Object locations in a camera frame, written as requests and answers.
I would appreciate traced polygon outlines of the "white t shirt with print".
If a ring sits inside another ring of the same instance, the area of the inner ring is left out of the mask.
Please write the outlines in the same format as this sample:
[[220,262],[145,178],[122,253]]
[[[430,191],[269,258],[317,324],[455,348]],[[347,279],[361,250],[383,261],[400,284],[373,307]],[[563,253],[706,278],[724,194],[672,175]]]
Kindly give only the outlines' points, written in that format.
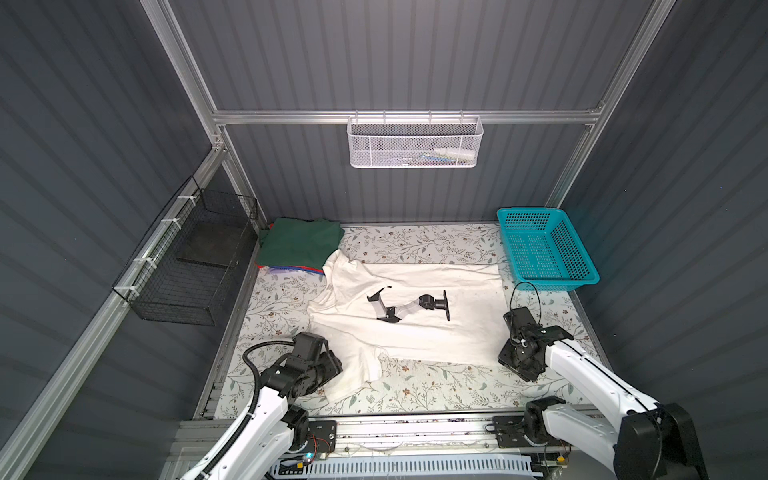
[[509,337],[495,265],[367,264],[336,251],[323,272],[308,315],[342,363],[324,388],[331,402],[381,379],[386,357],[494,365]]

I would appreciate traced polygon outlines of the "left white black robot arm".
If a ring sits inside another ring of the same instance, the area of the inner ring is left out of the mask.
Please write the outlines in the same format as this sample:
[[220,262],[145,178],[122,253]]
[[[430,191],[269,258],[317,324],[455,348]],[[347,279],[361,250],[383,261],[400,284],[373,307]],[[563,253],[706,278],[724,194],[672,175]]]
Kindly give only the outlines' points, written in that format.
[[[250,355],[262,348],[290,350],[261,372]],[[342,362],[317,334],[301,332],[291,340],[273,339],[250,346],[242,360],[252,373],[254,390],[245,410],[185,479],[263,479],[278,460],[305,445],[308,412],[295,401],[316,392],[342,370]]]

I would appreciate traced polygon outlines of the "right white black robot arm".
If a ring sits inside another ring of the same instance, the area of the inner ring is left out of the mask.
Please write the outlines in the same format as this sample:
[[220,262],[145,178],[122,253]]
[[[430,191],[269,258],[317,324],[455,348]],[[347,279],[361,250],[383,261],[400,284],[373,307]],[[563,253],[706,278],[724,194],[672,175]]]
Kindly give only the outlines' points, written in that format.
[[592,418],[563,399],[527,403],[516,428],[533,446],[552,439],[583,451],[619,479],[705,479],[708,471],[690,414],[662,404],[599,364],[560,326],[542,326],[526,307],[509,310],[510,337],[498,360],[526,381],[547,369],[564,377],[602,414]]

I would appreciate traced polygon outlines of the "floral table cloth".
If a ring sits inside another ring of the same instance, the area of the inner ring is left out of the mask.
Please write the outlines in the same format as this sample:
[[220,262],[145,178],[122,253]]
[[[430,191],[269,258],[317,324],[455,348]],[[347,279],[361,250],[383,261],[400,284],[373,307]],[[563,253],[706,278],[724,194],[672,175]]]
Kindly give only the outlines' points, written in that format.
[[[514,280],[499,228],[492,223],[422,225],[351,225],[344,228],[340,248],[364,263],[495,264],[507,299],[530,308],[543,306],[543,322],[560,325],[591,355],[609,362],[580,300],[573,292],[545,291],[540,296],[514,290]],[[229,362],[214,382],[205,414],[233,419],[251,397],[252,375],[241,355],[246,348],[304,330],[307,307],[325,285],[321,275],[259,270],[251,288],[244,319]],[[493,410],[518,407],[526,401],[557,395],[571,403],[584,396],[555,373],[528,383],[499,364],[474,366],[423,363],[384,358],[384,375],[357,393],[336,402],[323,391],[304,397],[301,405],[313,416]]]

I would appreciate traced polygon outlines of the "teal plastic basket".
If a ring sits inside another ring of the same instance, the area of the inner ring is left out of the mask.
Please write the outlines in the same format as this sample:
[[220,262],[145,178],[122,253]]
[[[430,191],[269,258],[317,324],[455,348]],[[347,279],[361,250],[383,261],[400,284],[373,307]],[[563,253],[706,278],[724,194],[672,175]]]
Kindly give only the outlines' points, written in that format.
[[564,211],[544,207],[501,208],[497,219],[513,278],[525,288],[569,292],[600,281]]

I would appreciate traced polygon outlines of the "folded green t shirt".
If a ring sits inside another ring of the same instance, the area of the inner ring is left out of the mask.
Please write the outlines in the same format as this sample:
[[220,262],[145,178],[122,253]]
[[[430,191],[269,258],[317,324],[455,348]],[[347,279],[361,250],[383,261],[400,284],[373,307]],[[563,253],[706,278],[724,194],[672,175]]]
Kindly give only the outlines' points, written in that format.
[[323,273],[323,266],[344,236],[339,222],[278,218],[262,230],[256,257],[259,267]]

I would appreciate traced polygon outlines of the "white bottle in basket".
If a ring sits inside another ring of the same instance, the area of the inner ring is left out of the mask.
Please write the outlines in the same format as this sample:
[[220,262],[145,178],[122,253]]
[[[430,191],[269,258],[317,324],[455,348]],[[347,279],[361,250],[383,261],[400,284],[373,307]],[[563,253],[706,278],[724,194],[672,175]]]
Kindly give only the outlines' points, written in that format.
[[455,147],[434,148],[433,152],[436,156],[467,163],[474,162],[477,156],[477,152],[474,150]]

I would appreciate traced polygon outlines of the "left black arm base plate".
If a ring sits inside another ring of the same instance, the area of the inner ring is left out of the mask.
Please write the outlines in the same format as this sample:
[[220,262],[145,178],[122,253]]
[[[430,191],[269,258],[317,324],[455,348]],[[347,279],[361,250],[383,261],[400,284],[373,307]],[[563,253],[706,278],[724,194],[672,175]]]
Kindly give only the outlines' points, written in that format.
[[333,420],[310,420],[305,426],[294,430],[294,439],[289,453],[329,455],[336,449],[337,422]]

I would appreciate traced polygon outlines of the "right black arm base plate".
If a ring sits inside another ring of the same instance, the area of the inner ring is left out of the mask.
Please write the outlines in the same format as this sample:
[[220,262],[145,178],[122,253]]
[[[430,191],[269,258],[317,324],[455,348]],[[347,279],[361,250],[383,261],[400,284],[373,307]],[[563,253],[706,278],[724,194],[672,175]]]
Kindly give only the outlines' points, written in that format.
[[500,448],[554,447],[559,441],[549,435],[543,424],[527,414],[497,415],[484,427]]

